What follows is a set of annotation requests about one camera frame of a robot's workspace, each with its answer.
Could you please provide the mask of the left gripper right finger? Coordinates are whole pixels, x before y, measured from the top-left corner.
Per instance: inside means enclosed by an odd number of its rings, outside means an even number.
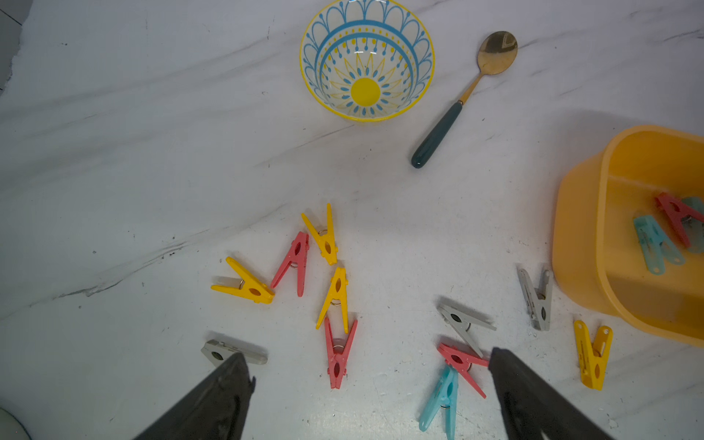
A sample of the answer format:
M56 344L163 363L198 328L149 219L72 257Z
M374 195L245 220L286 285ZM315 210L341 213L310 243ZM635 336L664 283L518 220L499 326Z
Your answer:
M489 371L510 439L610 438L510 350L493 348Z

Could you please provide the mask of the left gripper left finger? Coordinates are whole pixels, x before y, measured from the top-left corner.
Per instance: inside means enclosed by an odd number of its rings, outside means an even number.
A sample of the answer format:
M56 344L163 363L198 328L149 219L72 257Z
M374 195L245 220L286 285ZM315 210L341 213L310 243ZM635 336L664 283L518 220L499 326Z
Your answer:
M239 440L255 385L245 357L236 353L137 437Z

